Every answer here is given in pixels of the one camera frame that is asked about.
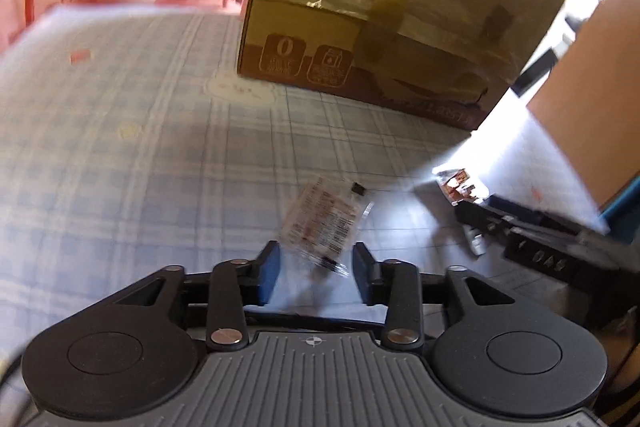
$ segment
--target brown cardboard box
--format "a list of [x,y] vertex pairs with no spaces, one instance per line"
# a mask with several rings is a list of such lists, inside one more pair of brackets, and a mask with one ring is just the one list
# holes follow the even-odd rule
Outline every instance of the brown cardboard box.
[[245,76],[477,128],[564,0],[250,0]]

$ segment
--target barcode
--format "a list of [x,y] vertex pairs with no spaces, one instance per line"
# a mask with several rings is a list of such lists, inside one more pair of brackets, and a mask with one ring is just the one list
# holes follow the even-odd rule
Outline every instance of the barcode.
[[334,222],[334,235],[329,242],[328,251],[338,256],[342,253],[342,248],[349,235],[349,229],[353,221],[346,219],[343,216],[338,216]]

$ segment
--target checkered tablecloth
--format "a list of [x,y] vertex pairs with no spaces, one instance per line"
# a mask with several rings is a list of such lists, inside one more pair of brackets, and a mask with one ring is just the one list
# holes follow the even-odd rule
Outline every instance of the checkered tablecloth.
[[[432,272],[467,264],[510,287],[539,276],[499,252],[468,254],[434,166],[460,149],[491,190],[527,204],[542,195],[549,208],[596,220],[524,108],[467,140],[384,108],[239,81],[241,24],[59,9],[2,58],[0,353],[162,266],[208,271],[254,257],[318,172],[369,190],[360,239],[380,259]],[[353,280],[311,268],[285,256],[269,308],[383,318],[358,304]]]

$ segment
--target printed icon on box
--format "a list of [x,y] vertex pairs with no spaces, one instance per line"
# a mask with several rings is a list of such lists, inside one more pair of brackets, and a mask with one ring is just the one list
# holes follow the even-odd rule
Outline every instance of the printed icon on box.
[[312,84],[328,87],[343,86],[353,54],[341,48],[322,44],[318,46],[314,58],[306,72],[306,79]]
[[297,37],[267,35],[260,56],[260,71],[271,76],[293,78],[300,73],[306,42]]

